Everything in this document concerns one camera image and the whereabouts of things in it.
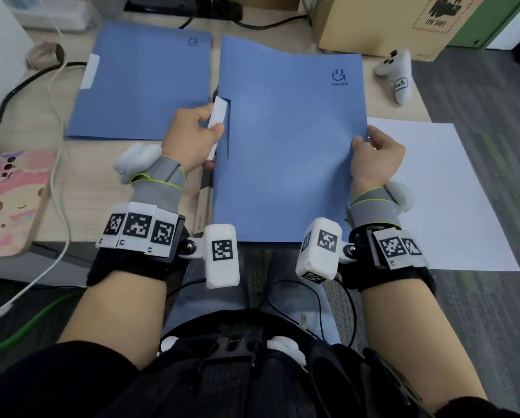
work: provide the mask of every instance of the pink phone case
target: pink phone case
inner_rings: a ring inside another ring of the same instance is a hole
[[[0,155],[0,257],[31,244],[56,156],[55,151]]]

